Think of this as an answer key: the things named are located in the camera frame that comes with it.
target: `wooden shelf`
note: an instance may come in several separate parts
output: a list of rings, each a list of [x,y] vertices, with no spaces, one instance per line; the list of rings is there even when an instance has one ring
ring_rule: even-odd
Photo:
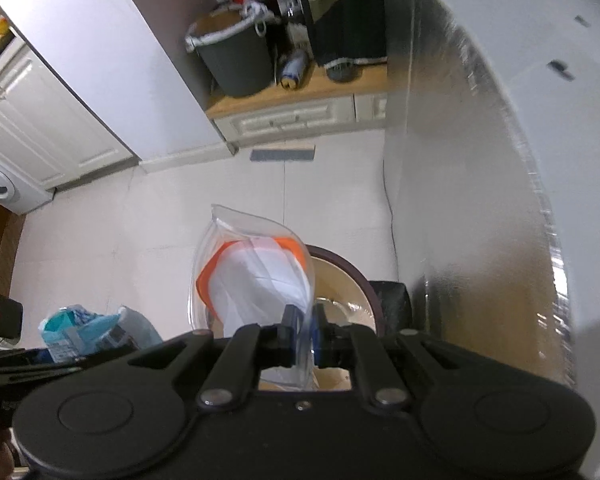
[[[273,106],[324,99],[350,94],[374,94],[387,91],[386,65],[373,65],[362,68],[362,74],[350,83],[334,83],[326,70],[315,65],[309,68],[304,84],[298,90],[285,90],[282,86],[271,85],[262,92],[249,97],[212,98],[206,116],[218,119],[229,115],[263,110]]]

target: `white drawer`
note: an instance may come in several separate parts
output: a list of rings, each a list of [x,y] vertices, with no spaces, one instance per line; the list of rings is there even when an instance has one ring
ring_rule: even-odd
[[[336,124],[353,123],[356,115],[352,96],[266,108],[257,112],[237,114],[216,119],[216,126],[229,142],[288,132],[315,130]]]
[[[356,120],[384,121],[386,94],[356,95]]]

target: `metallic panel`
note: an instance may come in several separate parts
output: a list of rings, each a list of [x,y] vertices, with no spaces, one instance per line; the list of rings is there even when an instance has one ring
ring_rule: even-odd
[[[514,113],[437,0],[385,0],[384,172],[420,328],[573,383],[551,206]]]

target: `bolt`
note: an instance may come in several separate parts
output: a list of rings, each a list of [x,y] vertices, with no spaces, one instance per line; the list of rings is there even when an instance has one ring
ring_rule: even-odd
[[[207,406],[224,406],[233,400],[229,390],[224,388],[214,388],[212,390],[205,390],[200,394],[200,400]]]
[[[407,392],[400,388],[382,388],[376,391],[376,400],[385,406],[402,404],[408,398]]]
[[[309,408],[311,408],[311,403],[308,400],[299,400],[296,402],[296,410],[299,412],[305,412]]]

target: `gray trash bin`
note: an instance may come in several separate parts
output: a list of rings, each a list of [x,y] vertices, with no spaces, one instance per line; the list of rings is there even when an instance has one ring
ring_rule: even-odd
[[[216,10],[189,27],[186,49],[200,55],[226,95],[252,95],[273,81],[265,38],[267,22],[273,20],[258,2]]]

